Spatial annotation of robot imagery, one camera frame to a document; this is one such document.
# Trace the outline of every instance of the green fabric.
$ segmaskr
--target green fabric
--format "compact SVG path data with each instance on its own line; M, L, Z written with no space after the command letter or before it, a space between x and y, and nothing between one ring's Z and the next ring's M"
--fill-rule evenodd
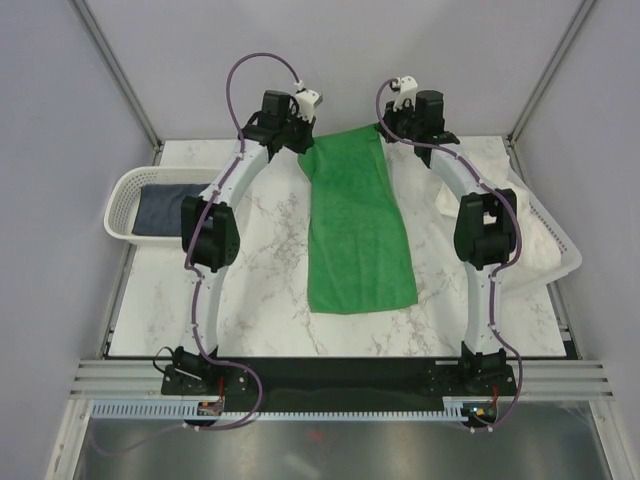
M311 182L311 311L362 313L417 303L407 232L375 128L317 138L298 163Z

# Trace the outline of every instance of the wall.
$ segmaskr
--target wall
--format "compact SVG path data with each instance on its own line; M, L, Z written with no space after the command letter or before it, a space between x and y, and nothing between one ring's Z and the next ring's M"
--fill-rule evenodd
M459 134L508 133L579 0L88 0L163 139L235 135L224 98L241 56L285 56L324 94L316 133L375 121L380 84L413 75L446 96ZM282 67L238 71L241 120Z
M519 150L582 251L563 282L581 347L604 361L640 451L640 2L600 2Z
M35 480L122 257L106 200L151 148L66 1L3 2L0 58L0 478Z

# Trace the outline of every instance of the shiny floor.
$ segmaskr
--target shiny floor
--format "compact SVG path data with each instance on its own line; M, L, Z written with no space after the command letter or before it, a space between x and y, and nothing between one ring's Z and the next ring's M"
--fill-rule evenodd
M169 425L92 421L104 449ZM124 456L91 447L77 479L90 480L590 480L610 479L586 405L522 404L494 433L400 422L261 421L228 432L178 430Z

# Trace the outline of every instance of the folded gray towel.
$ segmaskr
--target folded gray towel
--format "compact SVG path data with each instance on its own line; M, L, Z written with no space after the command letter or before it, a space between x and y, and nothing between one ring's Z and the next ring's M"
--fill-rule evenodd
M145 185L133 234L146 237L179 237L180 206L184 197L197 197L209 185Z

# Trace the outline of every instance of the white table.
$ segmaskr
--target white table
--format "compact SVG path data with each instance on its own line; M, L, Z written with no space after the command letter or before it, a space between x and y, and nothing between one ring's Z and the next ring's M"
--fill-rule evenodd
M500 137L463 138L466 151L504 156ZM222 168L234 141L170 141L162 166ZM400 145L385 146L411 248L418 304L359 315L313 314L307 303L310 185L296 155L280 152L241 201L241 250L219 313L223 356L457 356L467 321L466 276L433 206L440 180ZM179 345L193 274L179 249L138 247L111 356L151 356ZM503 336L523 355L564 356L546 288L503 298Z

